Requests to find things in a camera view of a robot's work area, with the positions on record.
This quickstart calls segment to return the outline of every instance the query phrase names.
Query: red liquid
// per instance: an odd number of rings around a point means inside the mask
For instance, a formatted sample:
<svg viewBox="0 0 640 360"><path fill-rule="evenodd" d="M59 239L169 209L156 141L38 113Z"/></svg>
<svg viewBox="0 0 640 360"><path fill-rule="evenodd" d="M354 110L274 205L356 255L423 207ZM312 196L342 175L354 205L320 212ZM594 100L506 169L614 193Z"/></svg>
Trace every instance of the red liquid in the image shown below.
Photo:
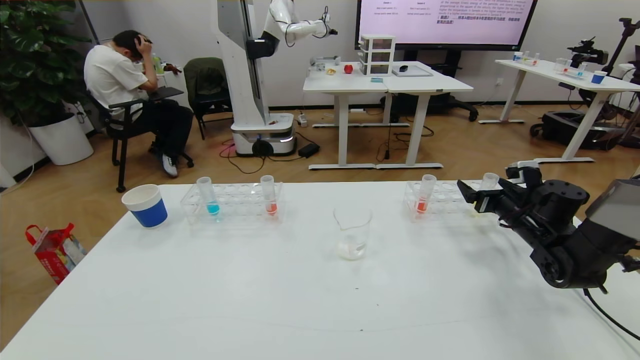
<svg viewBox="0 0 640 360"><path fill-rule="evenodd" d="M424 201L418 202L418 213L424 214L427 211L427 203Z"/></svg>
<svg viewBox="0 0 640 360"><path fill-rule="evenodd" d="M273 216L278 212L278 204L267 204L267 214Z"/></svg>

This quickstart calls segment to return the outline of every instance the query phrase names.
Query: white robot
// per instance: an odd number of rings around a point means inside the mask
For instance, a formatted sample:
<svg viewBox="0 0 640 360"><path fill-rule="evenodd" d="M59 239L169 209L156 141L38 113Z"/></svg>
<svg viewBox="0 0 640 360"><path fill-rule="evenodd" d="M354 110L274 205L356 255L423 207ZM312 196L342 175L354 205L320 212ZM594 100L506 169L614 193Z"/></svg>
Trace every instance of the white robot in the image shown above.
<svg viewBox="0 0 640 360"><path fill-rule="evenodd" d="M234 111L231 127L238 156L288 155L296 151L293 114L269 113L262 58L273 55L280 41L288 47L313 35L336 35L325 6L319 20L298 20L293 0L271 0L260 37L253 0L212 0L211 30L222 51Z"/></svg>

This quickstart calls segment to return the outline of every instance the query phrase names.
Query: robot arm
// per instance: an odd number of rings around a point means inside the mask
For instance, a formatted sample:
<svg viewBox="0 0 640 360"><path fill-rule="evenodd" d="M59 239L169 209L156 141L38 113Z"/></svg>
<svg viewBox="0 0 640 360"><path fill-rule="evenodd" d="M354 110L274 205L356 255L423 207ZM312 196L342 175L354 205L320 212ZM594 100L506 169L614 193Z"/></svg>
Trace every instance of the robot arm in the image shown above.
<svg viewBox="0 0 640 360"><path fill-rule="evenodd" d="M326 6L324 14L319 20L299 21L292 0L272 0L264 31L278 38L283 37L287 44L291 44L309 35L314 35L317 38L331 35L329 20L330 16ZM278 26L278 31L274 31L276 28L273 23Z"/></svg>
<svg viewBox="0 0 640 360"><path fill-rule="evenodd" d="M616 180L573 226L573 217L589 200L582 188L560 180L542 181L536 166L521 163L507 169L517 183L500 179L502 190L475 191L462 181L458 188L479 213L495 213L500 226L512 229L532 248L531 259L555 288L600 288L607 270L620 263L624 272L640 270L627 255L640 249L640 180Z"/></svg>
<svg viewBox="0 0 640 360"><path fill-rule="evenodd" d="M309 35L316 38L337 35L338 31L329 27L329 20L327 6L324 7L324 13L319 20L300 21L293 0L271 0L262 36L247 40L247 56L251 60L271 56L278 50L281 40L284 40L288 47L292 47L297 40Z"/></svg>

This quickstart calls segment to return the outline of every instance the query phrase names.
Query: potted plant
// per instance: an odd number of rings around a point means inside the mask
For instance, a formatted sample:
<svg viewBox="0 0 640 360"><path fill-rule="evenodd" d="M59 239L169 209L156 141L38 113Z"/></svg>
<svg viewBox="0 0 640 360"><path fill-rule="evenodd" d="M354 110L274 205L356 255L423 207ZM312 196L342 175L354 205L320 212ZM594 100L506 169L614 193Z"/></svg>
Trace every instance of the potted plant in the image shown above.
<svg viewBox="0 0 640 360"><path fill-rule="evenodd" d="M89 157L93 149L63 101L84 103L83 56L71 48L88 39L65 33L75 1L0 0L0 112L25 125L56 165Z"/></svg>

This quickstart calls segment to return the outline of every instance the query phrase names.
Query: blue cup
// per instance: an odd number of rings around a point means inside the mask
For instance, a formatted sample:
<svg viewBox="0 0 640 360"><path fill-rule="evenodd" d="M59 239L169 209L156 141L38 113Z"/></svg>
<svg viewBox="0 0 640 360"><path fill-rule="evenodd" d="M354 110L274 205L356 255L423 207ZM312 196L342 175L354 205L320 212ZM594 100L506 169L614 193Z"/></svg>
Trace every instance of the blue cup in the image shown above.
<svg viewBox="0 0 640 360"><path fill-rule="evenodd" d="M591 79L591 82L594 84L602 84L602 81L604 80L604 78L607 76L607 73L604 71L596 71L593 73L593 78Z"/></svg>
<svg viewBox="0 0 640 360"><path fill-rule="evenodd" d="M140 185L129 190L122 196L122 204L131 211L143 227L159 226L168 216L157 185Z"/></svg>

